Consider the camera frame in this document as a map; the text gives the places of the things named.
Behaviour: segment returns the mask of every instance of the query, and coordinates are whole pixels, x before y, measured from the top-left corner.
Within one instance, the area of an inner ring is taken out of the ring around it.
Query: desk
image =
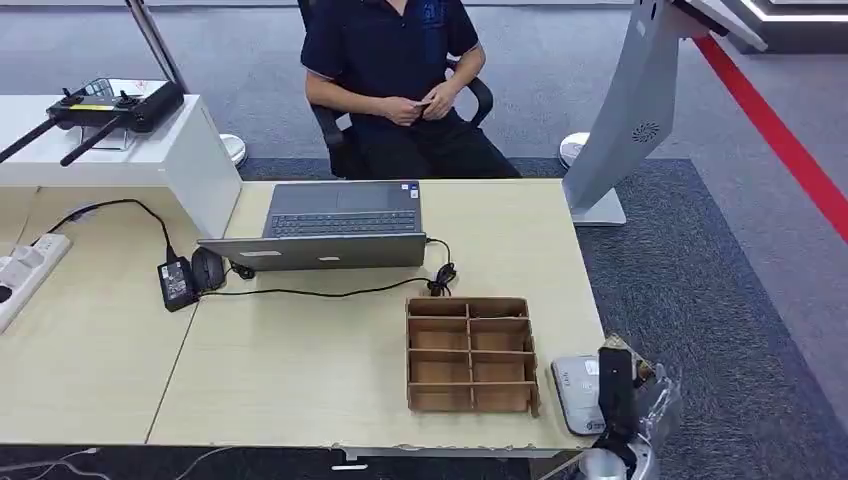
[[[273,187],[244,184],[227,237],[261,236]],[[603,342],[560,181],[422,181],[421,198],[425,231],[451,246],[459,271],[455,295],[527,298],[540,365],[539,418],[407,408],[404,306],[407,297],[422,294],[422,285],[335,300],[207,297],[150,443],[339,446],[375,454],[517,449],[516,456],[589,445],[565,428],[548,373],[555,357],[592,353]],[[432,277],[445,260],[434,244],[421,271],[266,272],[250,282],[231,276],[226,291],[343,292]]]
[[[0,197],[14,192],[0,188]],[[124,197],[163,217],[178,252],[192,251],[198,232],[167,188],[43,188],[23,238],[73,209]],[[3,220],[13,213],[2,212]],[[99,210],[62,233],[73,246],[0,335],[0,442],[144,443],[194,307],[163,308],[162,231],[137,206]]]

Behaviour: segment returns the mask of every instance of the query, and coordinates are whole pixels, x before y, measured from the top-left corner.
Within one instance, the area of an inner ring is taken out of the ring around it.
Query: cardboard organizer
[[[539,415],[526,300],[422,297],[406,313],[411,410]]]

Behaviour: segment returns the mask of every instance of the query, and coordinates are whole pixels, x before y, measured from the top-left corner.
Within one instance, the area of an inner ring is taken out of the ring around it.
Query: hand
[[[424,120],[439,120],[445,118],[456,100],[456,95],[462,87],[457,87],[450,80],[442,82],[428,93],[421,101],[432,102],[424,110]]]
[[[378,107],[380,116],[402,127],[408,127],[418,120],[423,108],[419,102],[403,97],[381,98]]]

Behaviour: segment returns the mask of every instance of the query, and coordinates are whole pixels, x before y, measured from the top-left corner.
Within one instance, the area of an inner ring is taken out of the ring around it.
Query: navy polo shirt
[[[448,53],[477,46],[460,0],[408,0],[400,15],[386,0],[319,0],[301,63],[344,88],[371,97],[421,100],[445,81]],[[352,115],[354,125],[393,125]]]

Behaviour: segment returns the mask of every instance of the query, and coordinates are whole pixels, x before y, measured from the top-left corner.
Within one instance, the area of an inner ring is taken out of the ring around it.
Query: laptop keyboard
[[[415,212],[412,210],[271,216],[271,235],[276,238],[414,232]]]

